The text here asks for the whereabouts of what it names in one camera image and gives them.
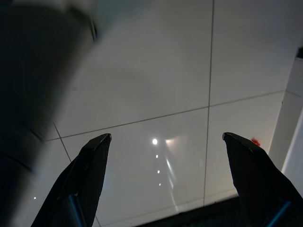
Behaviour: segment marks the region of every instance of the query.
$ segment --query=white tile floor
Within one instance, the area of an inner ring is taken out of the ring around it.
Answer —
[[[50,129],[36,178],[47,184],[25,195],[16,226],[30,226],[67,153],[106,132],[94,227],[135,226],[236,194],[222,133],[255,137],[268,151],[301,38],[298,6],[245,3],[216,0],[213,14],[211,0],[150,0],[117,21],[67,88],[55,120],[66,150]]]

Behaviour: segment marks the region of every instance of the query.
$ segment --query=glossy floor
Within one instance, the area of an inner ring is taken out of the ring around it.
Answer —
[[[300,7],[144,2],[77,69],[15,226],[30,226],[69,158],[102,133],[112,142],[94,227],[136,226],[235,195],[223,132],[269,150]]]

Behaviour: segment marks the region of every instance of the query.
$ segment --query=red object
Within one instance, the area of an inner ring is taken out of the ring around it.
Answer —
[[[260,145],[261,145],[261,144],[259,143],[259,141],[258,141],[256,138],[254,138],[254,137],[251,139],[251,142],[253,142],[254,144],[258,145],[259,147],[260,147]]]

